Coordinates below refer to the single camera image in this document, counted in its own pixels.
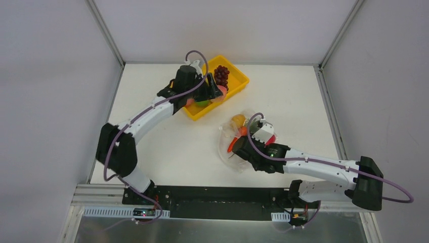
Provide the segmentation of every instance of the white cable holder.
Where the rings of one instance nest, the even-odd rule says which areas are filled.
[[[271,221],[273,221],[273,222],[290,222],[290,214],[287,212],[271,213]]]
[[[83,216],[85,217],[98,217],[98,218],[130,218],[133,219],[153,219],[161,214],[161,210],[155,210],[154,216],[134,216],[134,209],[141,208],[128,208],[128,207],[85,207]],[[163,210],[161,219],[170,218],[170,211]]]

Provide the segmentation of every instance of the white wall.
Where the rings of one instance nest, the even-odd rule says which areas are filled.
[[[0,4],[0,241],[55,242],[120,68],[83,0]]]
[[[372,157],[415,196],[411,205],[383,202],[384,242],[427,242],[428,13],[427,0],[366,1],[325,69],[348,157]]]
[[[125,61],[319,63],[355,0],[96,0]]]

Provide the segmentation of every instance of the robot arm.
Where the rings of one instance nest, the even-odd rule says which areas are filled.
[[[240,137],[234,143],[232,152],[250,162],[256,171],[302,174],[324,180],[292,181],[288,196],[291,201],[303,200],[306,203],[318,200],[351,201],[364,209],[381,210],[382,182],[342,169],[342,166],[345,166],[383,177],[371,158],[361,157],[360,161],[329,159],[310,155],[282,144],[266,145],[269,138],[274,135],[274,128],[272,124],[265,121],[258,121],[256,126],[250,129],[250,133],[252,142],[259,151],[270,158],[278,159],[271,160],[261,156],[251,145],[248,136]],[[338,167],[317,163],[314,160],[325,161]]]
[[[140,192],[153,187],[154,183],[137,167],[136,145],[155,125],[184,107],[188,99],[203,101],[223,96],[211,74],[207,76],[208,82],[202,83],[201,73],[199,61],[181,66],[176,73],[176,78],[159,91],[151,104],[141,112],[118,125],[105,124],[101,129],[96,159],[103,164],[108,161],[107,168],[112,169],[122,180]],[[193,89],[198,84],[201,86],[195,91],[173,98],[177,94]],[[119,133],[107,160],[109,148]]]

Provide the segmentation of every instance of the yellow fruit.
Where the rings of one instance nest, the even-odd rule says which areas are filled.
[[[246,117],[242,114],[235,115],[231,118],[231,121],[235,124],[237,128],[244,126],[246,122]]]

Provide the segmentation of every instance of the grapes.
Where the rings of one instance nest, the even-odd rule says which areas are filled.
[[[221,65],[219,65],[215,70],[214,70],[214,76],[215,76],[215,81],[217,85],[223,86],[227,89],[227,91],[229,90],[228,88],[228,68],[227,67],[223,67]]]

